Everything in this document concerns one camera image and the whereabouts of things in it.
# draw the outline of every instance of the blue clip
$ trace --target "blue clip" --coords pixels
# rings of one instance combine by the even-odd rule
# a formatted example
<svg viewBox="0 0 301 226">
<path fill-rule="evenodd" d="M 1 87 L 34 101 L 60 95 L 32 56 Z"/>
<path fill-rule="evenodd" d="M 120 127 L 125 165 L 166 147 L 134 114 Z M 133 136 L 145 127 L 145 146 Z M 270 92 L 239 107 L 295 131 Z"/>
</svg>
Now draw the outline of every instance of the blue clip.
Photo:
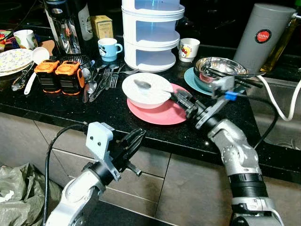
<svg viewBox="0 0 301 226">
<path fill-rule="evenodd" d="M 236 93 L 236 92 L 227 91 L 225 93 L 225 99 L 235 101 L 237 98 L 237 94 L 238 93 Z"/>
</svg>

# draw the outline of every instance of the red label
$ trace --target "red label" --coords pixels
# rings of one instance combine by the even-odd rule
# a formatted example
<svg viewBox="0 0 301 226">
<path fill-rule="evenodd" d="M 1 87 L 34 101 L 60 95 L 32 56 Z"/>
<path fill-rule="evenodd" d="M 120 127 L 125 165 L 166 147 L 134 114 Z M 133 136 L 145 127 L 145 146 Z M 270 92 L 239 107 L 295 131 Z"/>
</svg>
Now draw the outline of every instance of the red label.
<svg viewBox="0 0 301 226">
<path fill-rule="evenodd" d="M 269 30 L 261 30 L 256 34 L 256 41 L 258 43 L 265 43 L 271 38 L 271 32 Z"/>
</svg>

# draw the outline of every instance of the white cup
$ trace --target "white cup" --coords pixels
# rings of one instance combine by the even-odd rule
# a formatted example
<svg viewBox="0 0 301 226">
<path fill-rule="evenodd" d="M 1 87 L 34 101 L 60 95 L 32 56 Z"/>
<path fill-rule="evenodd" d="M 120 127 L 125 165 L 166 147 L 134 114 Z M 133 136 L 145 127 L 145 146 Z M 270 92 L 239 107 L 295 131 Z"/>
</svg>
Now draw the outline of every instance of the white cup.
<svg viewBox="0 0 301 226">
<path fill-rule="evenodd" d="M 14 33 L 14 37 L 20 48 L 35 49 L 38 47 L 38 42 L 34 37 L 32 30 L 20 30 Z"/>
<path fill-rule="evenodd" d="M 197 39 L 181 39 L 178 46 L 179 59 L 183 62 L 192 62 L 198 53 L 199 44 Z"/>
</svg>

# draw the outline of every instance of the green plastic bag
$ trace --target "green plastic bag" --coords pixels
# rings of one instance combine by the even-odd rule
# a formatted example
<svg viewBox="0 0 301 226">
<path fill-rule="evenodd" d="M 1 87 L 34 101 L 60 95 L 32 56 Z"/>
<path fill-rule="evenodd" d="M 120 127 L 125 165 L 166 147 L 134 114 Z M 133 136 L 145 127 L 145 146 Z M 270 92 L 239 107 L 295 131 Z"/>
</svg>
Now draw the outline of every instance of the green plastic bag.
<svg viewBox="0 0 301 226">
<path fill-rule="evenodd" d="M 31 164 L 0 168 L 0 226 L 40 226 L 45 177 Z M 50 213 L 60 201 L 61 188 L 49 182 Z"/>
</svg>

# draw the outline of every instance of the yellow box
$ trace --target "yellow box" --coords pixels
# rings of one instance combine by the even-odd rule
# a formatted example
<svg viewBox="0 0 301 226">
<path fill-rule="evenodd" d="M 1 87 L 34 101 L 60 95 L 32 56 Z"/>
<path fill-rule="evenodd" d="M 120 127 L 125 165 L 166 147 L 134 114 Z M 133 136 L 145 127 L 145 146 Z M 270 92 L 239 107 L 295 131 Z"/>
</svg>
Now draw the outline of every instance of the yellow box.
<svg viewBox="0 0 301 226">
<path fill-rule="evenodd" d="M 112 20 L 107 16 L 91 16 L 91 23 L 94 34 L 99 39 L 113 38 Z"/>
</svg>

